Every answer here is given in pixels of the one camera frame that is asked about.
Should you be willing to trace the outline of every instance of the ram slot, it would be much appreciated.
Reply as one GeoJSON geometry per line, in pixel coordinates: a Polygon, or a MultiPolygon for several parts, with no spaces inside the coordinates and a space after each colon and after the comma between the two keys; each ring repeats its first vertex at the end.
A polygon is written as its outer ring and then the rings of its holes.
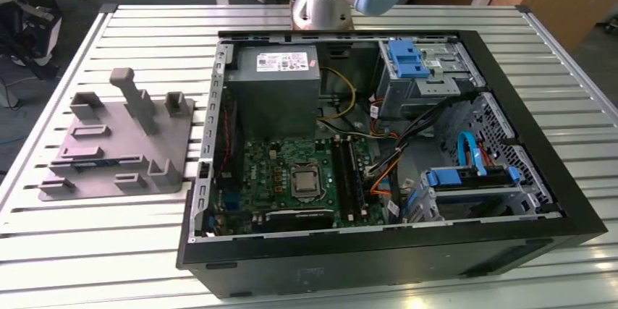
{"type": "Polygon", "coordinates": [[[350,176],[350,162],[346,160],[346,145],[342,140],[330,143],[330,155],[333,157],[333,168],[337,184],[337,197],[340,200],[341,218],[345,221],[356,220],[356,191],[354,177],[350,176]]]}
{"type": "Polygon", "coordinates": [[[350,162],[352,162],[352,170],[353,173],[352,175],[354,176],[356,179],[356,210],[361,213],[361,216],[368,215],[368,203],[365,202],[365,192],[364,192],[364,184],[362,184],[362,178],[361,178],[361,167],[358,166],[358,157],[357,157],[357,151],[356,151],[356,145],[352,141],[348,141],[348,152],[350,153],[350,162]]]}

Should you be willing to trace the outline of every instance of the motherboard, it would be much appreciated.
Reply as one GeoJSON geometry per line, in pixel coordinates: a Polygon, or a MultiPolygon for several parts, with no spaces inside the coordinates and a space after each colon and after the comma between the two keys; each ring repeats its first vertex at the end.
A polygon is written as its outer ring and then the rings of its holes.
{"type": "Polygon", "coordinates": [[[384,224],[382,205],[362,189],[370,163],[364,138],[248,142],[244,188],[222,193],[229,233],[269,232],[274,223],[285,232],[312,219],[325,228],[384,224]]]}

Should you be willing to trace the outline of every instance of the green circuit board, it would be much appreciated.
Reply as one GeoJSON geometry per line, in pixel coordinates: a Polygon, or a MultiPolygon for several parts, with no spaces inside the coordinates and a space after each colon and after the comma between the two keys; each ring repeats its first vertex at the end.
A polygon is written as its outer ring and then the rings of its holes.
{"type": "MultiPolygon", "coordinates": [[[[334,227],[360,227],[384,224],[382,206],[370,204],[368,215],[354,221],[344,219],[340,211],[337,178],[332,161],[332,140],[280,140],[248,142],[244,161],[244,189],[240,194],[241,211],[266,211],[286,208],[325,208],[336,211],[334,227]],[[320,170],[320,191],[316,198],[298,199],[293,187],[293,171],[300,166],[320,170]]],[[[370,165],[372,156],[365,139],[356,141],[361,167],[370,165]]],[[[252,224],[241,217],[229,219],[234,234],[252,233],[252,224]]]]}

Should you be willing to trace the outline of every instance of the aluminum slat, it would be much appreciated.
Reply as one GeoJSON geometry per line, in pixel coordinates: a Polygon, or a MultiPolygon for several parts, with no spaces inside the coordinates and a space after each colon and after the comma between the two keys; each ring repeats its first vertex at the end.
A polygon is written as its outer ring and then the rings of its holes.
{"type": "MultiPolygon", "coordinates": [[[[230,305],[186,271],[175,269],[183,190],[142,195],[42,202],[34,185],[47,176],[73,121],[69,103],[95,90],[123,101],[107,85],[115,67],[133,67],[153,99],[182,90],[197,99],[187,145],[197,158],[206,118],[213,53],[221,30],[285,30],[288,5],[253,7],[121,6],[97,36],[58,112],[30,149],[23,173],[3,209],[0,225],[0,307],[187,308],[230,305]]],[[[591,99],[581,76],[561,63],[547,39],[512,7],[397,7],[385,17],[354,14],[360,30],[478,30],[505,74],[577,179],[609,233],[581,247],[557,250],[502,276],[373,287],[234,302],[288,308],[549,308],[617,304],[618,292],[618,129],[591,99]]],[[[198,174],[187,162],[185,177],[198,174]]]]}

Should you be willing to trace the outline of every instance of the yellow wire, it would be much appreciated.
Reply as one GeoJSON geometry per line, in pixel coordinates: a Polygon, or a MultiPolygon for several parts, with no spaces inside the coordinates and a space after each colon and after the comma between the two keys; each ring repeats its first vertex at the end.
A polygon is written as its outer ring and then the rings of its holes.
{"type": "Polygon", "coordinates": [[[337,119],[340,117],[342,117],[344,115],[346,115],[350,110],[353,110],[353,108],[356,107],[356,104],[357,104],[357,89],[354,87],[354,85],[352,84],[350,80],[348,79],[348,77],[345,77],[345,75],[338,72],[336,69],[333,68],[329,68],[329,67],[322,67],[321,69],[325,69],[325,70],[329,70],[330,72],[333,72],[338,77],[341,77],[341,79],[348,83],[348,85],[350,86],[350,90],[352,90],[352,101],[350,101],[350,105],[348,106],[348,109],[344,110],[340,114],[337,115],[332,115],[332,116],[325,116],[325,117],[318,117],[318,119],[337,119]]]}

